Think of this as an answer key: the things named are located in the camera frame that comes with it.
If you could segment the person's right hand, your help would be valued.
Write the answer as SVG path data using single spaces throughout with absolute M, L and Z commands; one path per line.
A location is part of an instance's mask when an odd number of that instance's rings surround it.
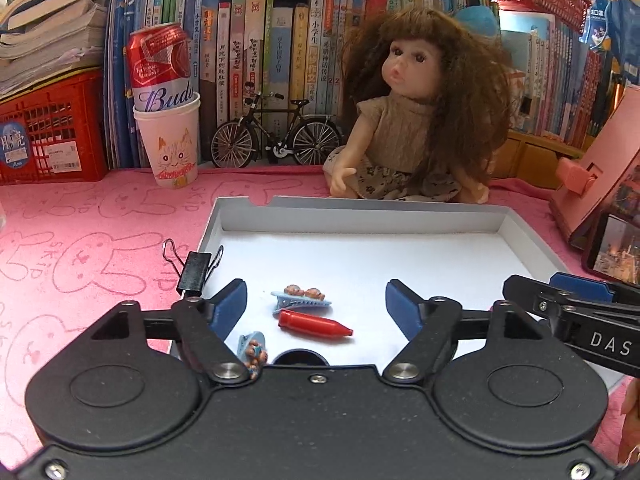
M 625 416 L 617 460 L 620 465 L 631 465 L 639 461 L 640 443 L 640 382 L 634 378 L 627 386 L 620 414 Z

